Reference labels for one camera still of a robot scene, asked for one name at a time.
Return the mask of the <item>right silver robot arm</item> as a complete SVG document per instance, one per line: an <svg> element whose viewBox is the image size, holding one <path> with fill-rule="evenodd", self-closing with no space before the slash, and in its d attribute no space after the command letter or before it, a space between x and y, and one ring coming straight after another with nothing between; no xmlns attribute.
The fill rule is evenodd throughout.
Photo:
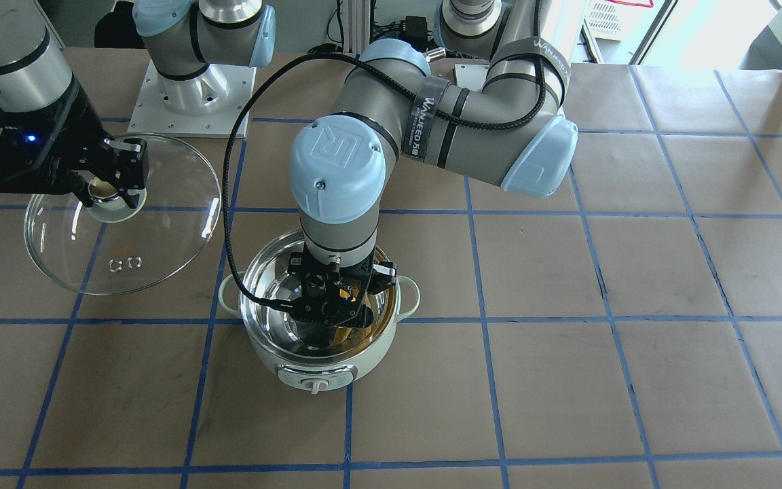
<svg viewBox="0 0 782 489"><path fill-rule="evenodd" d="M136 1L130 15L164 111L207 121L235 101L224 66L269 64L276 13L263 1ZM74 195L92 209L143 206L149 143L102 125L33 1L0 1L0 193Z"/></svg>

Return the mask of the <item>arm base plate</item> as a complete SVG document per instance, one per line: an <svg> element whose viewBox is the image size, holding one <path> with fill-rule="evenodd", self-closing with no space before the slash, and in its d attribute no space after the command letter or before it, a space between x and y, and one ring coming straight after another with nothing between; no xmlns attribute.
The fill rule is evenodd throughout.
<svg viewBox="0 0 782 489"><path fill-rule="evenodd" d="M209 65L187 81L162 77L150 62L128 131L172 137L223 137L253 92L257 69Z"/></svg>
<svg viewBox="0 0 782 489"><path fill-rule="evenodd" d="M456 86L471 90L471 92L481 92L486 84L488 65L476 64L455 64L453 66L453 79Z"/></svg>

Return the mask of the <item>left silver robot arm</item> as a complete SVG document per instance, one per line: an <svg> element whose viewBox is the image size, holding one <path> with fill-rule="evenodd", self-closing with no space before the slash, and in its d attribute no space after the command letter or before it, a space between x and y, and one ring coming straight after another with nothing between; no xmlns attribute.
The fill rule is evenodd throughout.
<svg viewBox="0 0 782 489"><path fill-rule="evenodd" d="M286 312L324 327L365 325L366 294L394 286L373 263L379 204L400 158L507 192L548 197L567 174L578 128L562 112L568 62L587 1L444 1L438 44L487 60L475 92L433 75L421 52L383 38L366 47L332 114L295 137L291 189L304 249Z"/></svg>

